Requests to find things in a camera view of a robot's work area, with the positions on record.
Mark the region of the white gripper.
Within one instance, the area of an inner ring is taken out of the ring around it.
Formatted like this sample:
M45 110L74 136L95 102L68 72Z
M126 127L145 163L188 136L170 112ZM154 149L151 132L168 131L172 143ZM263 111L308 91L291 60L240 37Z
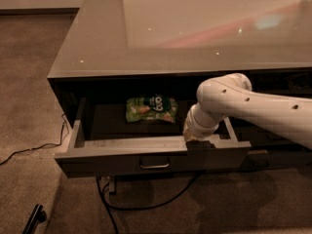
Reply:
M200 104L192 105L183 125L184 140L197 141L211 136L220 121L220 115L204 111Z

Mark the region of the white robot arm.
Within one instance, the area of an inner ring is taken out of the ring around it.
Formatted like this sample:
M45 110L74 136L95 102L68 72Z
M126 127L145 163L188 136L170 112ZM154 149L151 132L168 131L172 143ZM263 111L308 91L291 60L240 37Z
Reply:
M255 93L249 78L233 73L202 82L183 129L187 141L211 136L227 117L248 121L312 148L312 99Z

